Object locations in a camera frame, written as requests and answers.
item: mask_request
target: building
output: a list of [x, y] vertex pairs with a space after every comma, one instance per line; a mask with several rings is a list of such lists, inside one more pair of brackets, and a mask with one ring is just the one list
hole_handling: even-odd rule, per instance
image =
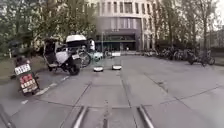
[[96, 7], [96, 43], [112, 50], [154, 48], [152, 0], [88, 0]]

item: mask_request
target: license plate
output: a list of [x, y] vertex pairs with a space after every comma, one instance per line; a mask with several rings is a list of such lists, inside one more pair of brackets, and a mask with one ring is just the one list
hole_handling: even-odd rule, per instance
[[79, 58], [79, 55], [72, 55], [72, 58], [75, 60], [75, 59], [78, 59]]
[[30, 65], [29, 64], [24, 64], [24, 65], [21, 65], [19, 67], [16, 67], [15, 68], [15, 73], [16, 73], [16, 75], [20, 75], [20, 74], [28, 72], [30, 70], [31, 70]]

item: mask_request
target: lane marking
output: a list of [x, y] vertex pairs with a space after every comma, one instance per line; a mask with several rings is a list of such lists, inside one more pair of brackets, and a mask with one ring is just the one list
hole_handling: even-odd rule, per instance
[[62, 78], [61, 81], [65, 81], [65, 80], [67, 80], [68, 78], [69, 78], [69, 76], [66, 76], [66, 77]]
[[45, 92], [47, 92], [48, 90], [50, 89], [50, 87], [47, 87], [41, 91], [39, 91], [38, 93], [36, 93], [36, 96], [39, 96], [39, 95], [43, 95]]
[[57, 86], [57, 84], [56, 83], [52, 83], [51, 85], [49, 85], [50, 87], [55, 87], [55, 86]]
[[[69, 78], [69, 76], [66, 76], [66, 77], [62, 78], [60, 82], [63, 82], [63, 81], [65, 81], [65, 80], [67, 80], [68, 78]], [[52, 84], [49, 85], [49, 87], [46, 87], [46, 88], [44, 88], [43, 90], [40, 90], [39, 92], [37, 92], [35, 96], [43, 95], [43, 94], [46, 93], [50, 88], [53, 88], [53, 87], [55, 87], [55, 86], [57, 86], [57, 85], [58, 85], [57, 83], [52, 83]]]
[[21, 104], [25, 105], [29, 100], [24, 100], [21, 102]]

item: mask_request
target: white object on ground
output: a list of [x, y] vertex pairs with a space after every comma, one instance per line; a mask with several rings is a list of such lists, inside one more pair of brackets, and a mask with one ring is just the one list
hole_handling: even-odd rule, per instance
[[103, 67], [94, 67], [93, 70], [95, 72], [101, 72], [101, 71], [103, 71]]
[[121, 70], [122, 66], [113, 65], [112, 68], [113, 68], [113, 70]]

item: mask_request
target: road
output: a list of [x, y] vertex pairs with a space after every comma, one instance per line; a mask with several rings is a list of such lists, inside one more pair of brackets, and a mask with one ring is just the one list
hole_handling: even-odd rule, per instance
[[17, 128], [70, 128], [81, 106], [82, 128], [144, 128], [136, 107], [146, 108], [156, 128], [223, 128], [224, 68], [140, 56], [121, 57], [123, 69], [79, 76], [42, 72], [42, 93], [24, 97], [16, 82], [0, 86], [0, 103]]

